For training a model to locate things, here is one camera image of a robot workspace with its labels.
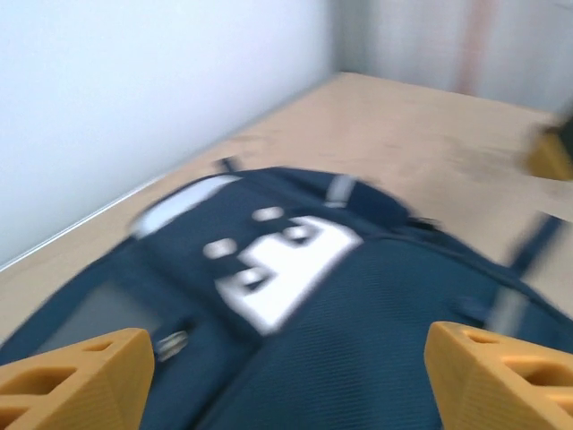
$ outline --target backpack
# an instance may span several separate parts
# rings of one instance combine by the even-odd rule
[[[573,352],[573,323],[511,267],[348,175],[263,168],[183,186],[60,288],[0,364],[125,327],[156,370],[141,429],[441,427],[423,364],[452,321]]]

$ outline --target white wall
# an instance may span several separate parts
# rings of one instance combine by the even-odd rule
[[[0,266],[333,71],[327,0],[0,0]]]

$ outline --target reflective strip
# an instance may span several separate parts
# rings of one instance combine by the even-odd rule
[[[263,208],[256,210],[255,212],[252,213],[252,218],[255,221],[263,222],[263,221],[270,221],[271,219],[278,219],[283,215],[285,215],[285,212],[282,210],[282,208],[279,208],[277,206],[272,206],[270,208]]]
[[[217,242],[211,242],[203,247],[205,256],[212,260],[234,254],[235,252],[236,242],[228,237]]]
[[[506,336],[515,336],[526,312],[529,299],[515,289],[498,291],[485,329]]]
[[[222,175],[203,179],[186,186],[167,197],[163,202],[143,212],[132,224],[132,234],[141,239],[155,233],[184,212],[190,211],[218,193],[226,185],[241,179],[239,176]]]
[[[330,208],[344,208],[348,203],[356,178],[351,175],[334,176],[326,192],[326,204]]]

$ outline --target fabric texture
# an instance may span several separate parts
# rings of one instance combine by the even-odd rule
[[[499,289],[511,288],[529,301],[517,336],[573,352],[571,320],[515,271],[389,194],[356,182],[330,208],[333,174],[226,166],[238,179],[208,196],[193,188],[201,180],[183,187],[191,209],[64,285],[0,348],[0,364],[50,347],[55,334],[65,343],[152,321],[154,342],[182,333],[186,345],[157,362],[141,428],[438,430],[423,365],[432,322],[483,327]],[[332,258],[294,258],[302,251]],[[106,306],[105,285],[121,304]],[[289,307],[273,288],[303,299]],[[93,318],[74,320],[94,294]],[[261,331],[253,318],[271,305],[284,314]],[[122,306],[137,318],[117,315]]]

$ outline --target wooden floor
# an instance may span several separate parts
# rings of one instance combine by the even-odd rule
[[[548,114],[343,73],[0,272],[0,340],[86,264],[122,240],[130,220],[179,185],[239,157],[367,178],[498,262],[540,211],[573,220],[573,184],[528,176],[520,160]],[[528,279],[573,314],[573,233]]]

